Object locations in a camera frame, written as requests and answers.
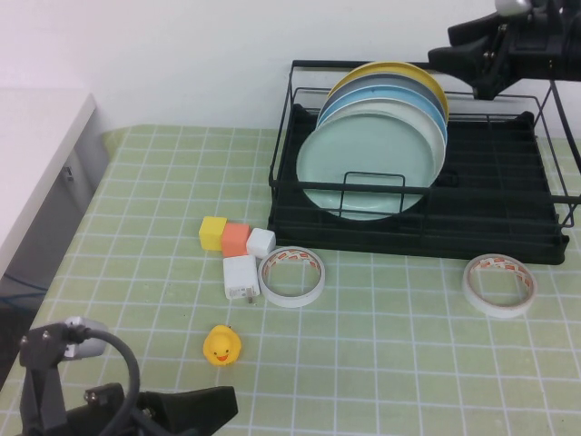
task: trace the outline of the green grid mat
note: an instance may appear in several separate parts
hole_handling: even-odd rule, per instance
[[[108,134],[112,162],[35,324],[77,314],[105,322],[133,348],[144,390],[235,386],[240,413],[220,434],[579,434],[579,230],[568,231],[563,265],[532,265],[540,295],[515,320],[468,305],[466,262],[368,253],[317,251],[326,288],[300,310],[228,302],[222,258],[201,249],[197,232],[204,215],[266,225],[275,138],[161,125]],[[565,154],[565,143],[556,149]],[[573,160],[562,163],[580,191]],[[548,161],[547,170],[554,183]],[[221,369],[202,355],[218,323],[243,344]],[[127,374],[108,350],[63,364],[61,376],[71,408],[86,388]],[[0,394],[6,436],[21,430],[22,377],[14,367]]]

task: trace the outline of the tape roll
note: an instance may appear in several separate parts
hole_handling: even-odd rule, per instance
[[[317,270],[319,273],[319,282],[312,290],[303,295],[288,296],[276,293],[266,285],[265,281],[271,269],[277,263],[287,261],[308,262],[311,267]],[[262,259],[258,268],[258,281],[262,294],[269,302],[289,309],[302,307],[317,300],[323,292],[323,287],[325,286],[325,266],[319,256],[310,250],[300,247],[283,247]]]
[[[474,271],[484,270],[486,268],[498,268],[512,271],[527,288],[527,297],[525,297],[522,302],[515,305],[499,305],[485,300],[474,290],[470,279]],[[517,259],[502,254],[484,254],[470,261],[464,270],[462,290],[464,291],[464,295],[466,295],[468,302],[484,314],[494,316],[495,318],[515,318],[518,315],[524,314],[535,300],[537,296],[537,279],[535,279],[532,272]]]

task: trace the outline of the orange cube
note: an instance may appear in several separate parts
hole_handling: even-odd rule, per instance
[[[226,223],[222,233],[222,254],[224,257],[245,256],[246,241],[251,235],[248,224]]]

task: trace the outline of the yellow rubber duck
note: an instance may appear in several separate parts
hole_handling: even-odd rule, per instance
[[[214,366],[226,366],[236,362],[241,349],[240,337],[226,325],[214,327],[203,342],[203,355]]]

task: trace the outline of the dish rack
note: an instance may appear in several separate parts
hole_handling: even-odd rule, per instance
[[[574,211],[581,197],[566,188],[547,128],[544,109],[550,97],[563,125],[576,176],[581,174],[581,156],[552,81],[542,101],[533,95],[502,94],[493,102],[495,107],[503,106],[502,111],[450,114],[446,160],[430,187],[406,186],[405,177],[399,174],[374,174],[396,176],[401,180],[398,186],[351,184],[349,175],[357,168],[345,174],[343,183],[299,182],[300,147],[314,131],[330,90],[322,84],[324,79],[362,64],[365,62],[293,61],[291,65],[269,173],[268,227],[276,233],[278,244],[458,259],[503,253],[526,263],[560,264],[565,260],[569,237],[563,229],[575,225]],[[429,69],[429,64],[415,65]],[[299,71],[314,74],[314,78],[297,86],[293,78]],[[469,93],[447,95],[451,103],[481,104]],[[533,110],[521,112],[523,106]],[[515,107],[516,114],[505,113]],[[547,136],[542,147],[536,127]],[[541,150],[552,165],[550,179]],[[320,208],[309,200],[305,189],[340,193],[340,207]],[[378,217],[372,221],[353,221],[342,215],[361,211],[342,207],[347,193],[395,194],[401,196],[400,204],[405,195],[419,194],[422,199],[400,213],[375,213]]]

